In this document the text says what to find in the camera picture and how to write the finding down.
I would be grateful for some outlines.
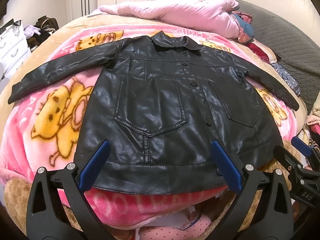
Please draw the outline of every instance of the blue gripper pad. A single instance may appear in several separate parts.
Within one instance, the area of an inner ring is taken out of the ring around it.
[[[241,174],[217,141],[211,143],[211,156],[229,189],[239,195],[242,190]]]
[[[103,165],[106,163],[110,155],[110,143],[104,141],[96,153],[92,156],[86,167],[79,176],[79,190],[85,192],[91,189],[96,181]]]
[[[308,145],[306,145],[302,140],[300,140],[297,136],[291,139],[291,144],[305,157],[311,156],[311,148]]]

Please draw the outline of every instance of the jacket collar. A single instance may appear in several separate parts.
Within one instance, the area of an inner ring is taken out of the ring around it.
[[[190,50],[200,50],[200,45],[196,43],[193,39],[184,36],[180,38],[171,38],[160,31],[156,35],[151,37],[154,44],[164,47],[164,48],[179,48],[185,47]]]

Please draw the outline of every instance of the bag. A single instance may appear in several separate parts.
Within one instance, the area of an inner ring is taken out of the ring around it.
[[[56,31],[59,29],[57,20],[55,18],[48,18],[46,15],[39,18],[35,26],[42,30],[54,29]]]

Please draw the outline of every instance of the pink comforter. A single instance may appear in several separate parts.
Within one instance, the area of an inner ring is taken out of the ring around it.
[[[155,19],[235,39],[239,36],[239,27],[228,12],[238,6],[239,3],[235,0],[154,0],[102,5],[92,14],[107,12],[147,20]]]

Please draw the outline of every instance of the gray quilted bedspread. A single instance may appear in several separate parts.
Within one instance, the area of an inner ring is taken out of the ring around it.
[[[310,111],[320,91],[320,47],[280,16],[251,3],[236,1],[240,12],[252,15],[255,38],[278,54],[280,63],[297,80],[300,96]]]

